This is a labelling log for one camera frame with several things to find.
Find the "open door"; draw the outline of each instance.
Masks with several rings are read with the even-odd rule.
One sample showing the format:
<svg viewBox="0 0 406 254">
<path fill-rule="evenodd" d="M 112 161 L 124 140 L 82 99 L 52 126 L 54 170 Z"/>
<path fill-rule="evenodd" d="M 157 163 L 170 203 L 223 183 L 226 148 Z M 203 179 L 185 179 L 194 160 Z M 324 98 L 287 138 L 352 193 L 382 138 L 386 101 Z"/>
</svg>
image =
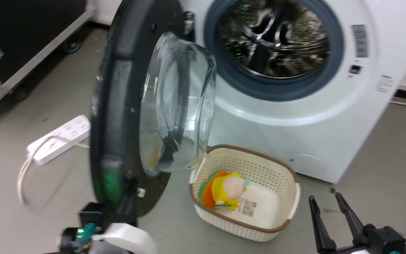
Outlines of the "open door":
<svg viewBox="0 0 406 254">
<path fill-rule="evenodd" d="M 90 140 L 95 196 L 114 212 L 112 222 L 127 223 L 137 188 L 146 190 L 136 202 L 140 217 L 159 200 L 169 172 L 196 169 L 203 159 L 215 60 L 184 37 L 179 0 L 124 0 L 112 23 Z"/>
</svg>

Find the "barcode label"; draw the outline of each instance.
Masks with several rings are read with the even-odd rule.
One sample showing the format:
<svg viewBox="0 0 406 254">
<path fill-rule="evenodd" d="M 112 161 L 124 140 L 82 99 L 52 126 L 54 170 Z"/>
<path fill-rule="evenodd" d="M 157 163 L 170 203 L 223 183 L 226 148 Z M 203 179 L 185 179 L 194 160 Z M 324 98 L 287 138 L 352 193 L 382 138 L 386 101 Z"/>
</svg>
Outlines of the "barcode label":
<svg viewBox="0 0 406 254">
<path fill-rule="evenodd" d="M 248 200 L 247 198 L 240 198 L 237 212 L 253 217 L 257 205 L 256 202 Z"/>
<path fill-rule="evenodd" d="M 356 44 L 356 57 L 357 58 L 368 58 L 369 57 L 369 50 L 368 50 L 368 38 L 366 34 L 366 26 L 365 25 L 353 25 L 353 36 L 355 37 L 355 44 Z"/>
</svg>

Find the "white washing machine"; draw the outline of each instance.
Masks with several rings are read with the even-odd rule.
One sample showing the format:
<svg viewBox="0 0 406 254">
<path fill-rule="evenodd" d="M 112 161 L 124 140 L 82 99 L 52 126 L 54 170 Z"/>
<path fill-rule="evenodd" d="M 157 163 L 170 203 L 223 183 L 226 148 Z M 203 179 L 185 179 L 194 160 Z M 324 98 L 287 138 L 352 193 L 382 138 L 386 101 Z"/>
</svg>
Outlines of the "white washing machine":
<svg viewBox="0 0 406 254">
<path fill-rule="evenodd" d="M 237 16 L 258 28 L 258 17 L 265 19 L 273 11 L 256 11 L 269 2 L 183 1 L 186 10 L 195 12 L 197 43 L 217 60 L 210 145 L 250 148 L 286 161 L 301 174 L 337 183 L 406 74 L 406 1 L 294 2 L 301 16 L 294 19 L 287 36 L 308 41 L 323 34 L 329 53 L 304 57 L 303 64 L 311 57 L 322 62 L 304 71 L 295 69 L 300 64 L 297 57 L 286 59 L 283 53 L 285 59 L 275 64 L 289 64 L 290 73 L 273 73 L 271 66 L 260 66 L 257 73 L 248 67 L 252 56 L 243 52 L 252 44 L 245 32 L 220 35 L 222 29 L 231 33 L 239 29 L 221 27 L 220 19 Z M 237 46 L 237 51 L 227 52 L 217 41 L 219 36 L 225 37 L 226 48 Z M 235 43 L 229 42 L 230 36 L 238 36 Z M 250 45 L 240 47 L 241 43 Z M 238 58 L 229 59 L 230 53 Z"/>
<path fill-rule="evenodd" d="M 162 186 L 216 144 L 337 183 L 405 73 L 404 0 L 123 0 L 92 97 L 95 194 Z"/>
</svg>

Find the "concrete floor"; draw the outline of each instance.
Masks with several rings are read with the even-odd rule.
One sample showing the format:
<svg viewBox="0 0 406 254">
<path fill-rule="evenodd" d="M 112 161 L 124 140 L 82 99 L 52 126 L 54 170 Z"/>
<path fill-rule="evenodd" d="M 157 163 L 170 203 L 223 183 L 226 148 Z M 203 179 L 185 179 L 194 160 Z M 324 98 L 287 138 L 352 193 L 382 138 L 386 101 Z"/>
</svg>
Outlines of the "concrete floor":
<svg viewBox="0 0 406 254">
<path fill-rule="evenodd" d="M 106 32 L 95 30 L 80 51 L 52 56 L 26 81 L 35 89 L 21 103 L 0 103 L 0 253 L 39 254 L 56 250 L 61 231 L 78 225 L 77 212 L 93 201 L 88 151 L 72 148 L 26 178 L 29 206 L 18 204 L 16 179 L 26 146 L 79 114 L 89 116 L 90 98 Z M 173 174 L 163 197 L 140 227 L 161 254 L 316 253 L 307 198 L 316 196 L 330 236 L 350 244 L 345 217 L 330 184 L 301 176 L 302 199 L 290 226 L 268 243 L 231 235 L 200 220 L 187 193 L 188 173 Z M 406 107 L 390 105 L 335 187 L 358 217 L 392 226 L 406 237 Z"/>
</svg>

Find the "white plastic basket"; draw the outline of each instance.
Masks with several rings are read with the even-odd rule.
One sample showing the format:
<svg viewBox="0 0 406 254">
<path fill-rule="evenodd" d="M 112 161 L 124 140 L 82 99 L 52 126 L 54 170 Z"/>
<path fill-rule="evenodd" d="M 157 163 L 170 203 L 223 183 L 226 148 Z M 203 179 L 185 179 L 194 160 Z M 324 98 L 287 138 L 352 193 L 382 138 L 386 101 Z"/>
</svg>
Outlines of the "white plastic basket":
<svg viewBox="0 0 406 254">
<path fill-rule="evenodd" d="M 198 200 L 202 183 L 217 170 L 237 171 L 251 180 L 237 210 L 209 209 Z M 286 228 L 300 200 L 298 177 L 290 166 L 272 157 L 229 145 L 208 149 L 199 169 L 190 175 L 189 187 L 200 218 L 221 230 L 258 242 L 270 241 Z M 246 200 L 249 210 L 244 210 Z"/>
</svg>

